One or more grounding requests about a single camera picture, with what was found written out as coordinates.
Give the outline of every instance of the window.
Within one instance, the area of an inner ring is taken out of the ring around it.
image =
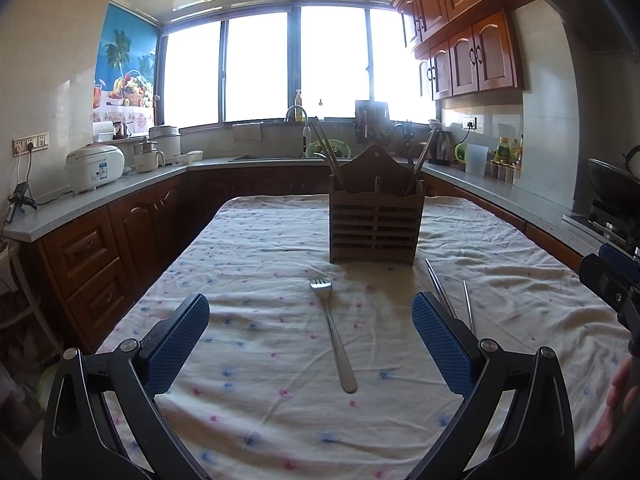
[[[376,101],[389,104],[392,121],[429,123],[436,117],[435,102],[420,97],[418,66],[404,47],[402,18],[394,10],[371,9],[373,88]]]
[[[287,13],[229,20],[225,121],[284,117],[287,79]]]
[[[353,117],[355,101],[369,99],[364,9],[302,7],[300,29],[303,107],[310,117]]]
[[[164,64],[164,123],[218,122],[220,22],[169,34]]]

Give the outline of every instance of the fork handle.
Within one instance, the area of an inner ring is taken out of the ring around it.
[[[340,378],[340,384],[342,385],[342,389],[345,392],[347,392],[348,394],[352,394],[358,387],[356,378],[353,375],[353,370],[351,370],[351,365],[349,364],[349,359],[346,352],[344,351],[344,347],[342,346],[342,341],[340,341],[340,336],[338,336],[334,318],[329,313],[329,310],[324,304],[324,301],[322,302],[322,309],[324,310],[326,326],[329,329],[331,346],[334,349],[335,365],[338,368],[338,377]]]

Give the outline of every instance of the white rice cooker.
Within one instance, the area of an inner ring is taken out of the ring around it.
[[[156,148],[164,153],[166,164],[178,162],[180,151],[180,131],[177,126],[152,126],[149,128],[149,140],[157,142]]]
[[[66,177],[74,193],[117,180],[123,170],[124,155],[115,146],[86,146],[66,156]]]

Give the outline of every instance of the wooden utensil holder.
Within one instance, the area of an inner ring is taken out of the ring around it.
[[[329,260],[392,260],[413,265],[424,183],[400,196],[412,171],[381,146],[369,146],[340,167],[347,192],[333,177],[329,190]]]

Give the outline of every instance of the metal fork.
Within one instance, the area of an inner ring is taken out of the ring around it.
[[[326,326],[329,329],[329,338],[331,339],[331,346],[334,349],[335,365],[338,367],[338,377],[340,377],[340,384],[342,389],[348,394],[352,394],[356,391],[358,385],[356,384],[356,378],[353,376],[353,370],[349,364],[349,359],[338,336],[338,331],[335,328],[334,318],[329,311],[329,295],[331,294],[332,285],[331,282],[327,283],[323,279],[311,280],[309,285],[316,293],[316,296],[320,298],[322,303],[322,310],[324,310],[324,318],[326,319]]]

